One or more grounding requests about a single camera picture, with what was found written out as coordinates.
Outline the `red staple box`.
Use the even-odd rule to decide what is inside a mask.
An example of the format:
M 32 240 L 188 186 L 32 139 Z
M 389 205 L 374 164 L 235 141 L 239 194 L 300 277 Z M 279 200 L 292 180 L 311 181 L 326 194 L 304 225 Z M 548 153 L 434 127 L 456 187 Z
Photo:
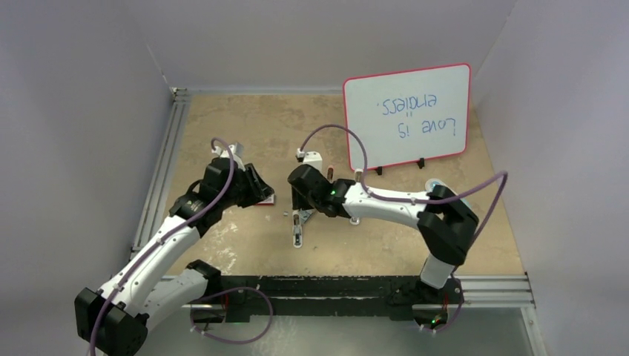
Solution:
M 259 206 L 273 206 L 275 205 L 276 195 L 272 194 L 270 197 L 266 198 L 262 202 L 259 202 L 257 205 Z

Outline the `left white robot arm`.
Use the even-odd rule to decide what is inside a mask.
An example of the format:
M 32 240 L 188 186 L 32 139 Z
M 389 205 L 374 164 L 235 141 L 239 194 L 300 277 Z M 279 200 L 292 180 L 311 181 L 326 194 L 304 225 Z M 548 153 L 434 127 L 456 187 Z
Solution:
M 149 332 L 186 303 L 200 300 L 226 304 L 230 294 L 219 269 L 195 260 L 169 282 L 162 277 L 174 262 L 198 242 L 233 206 L 247 208 L 274 195 L 252 164 L 215 158 L 202 179 L 176 199 L 154 236 L 120 272 L 96 291 L 81 290 L 75 300 L 78 336 L 88 354 L 135 355 Z

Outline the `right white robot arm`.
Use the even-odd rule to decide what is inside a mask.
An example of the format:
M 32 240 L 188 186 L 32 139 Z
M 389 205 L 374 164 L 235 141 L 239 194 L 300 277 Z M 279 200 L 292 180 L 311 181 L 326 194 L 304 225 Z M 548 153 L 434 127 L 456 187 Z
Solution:
M 450 275 L 464 264 L 478 226 L 477 215 L 444 185 L 428 192 L 403 192 L 363 187 L 351 179 L 330 182 L 307 164 L 295 168 L 287 181 L 327 217 L 372 218 L 419 231 L 429 255 L 416 291 L 427 302 L 444 294 Z

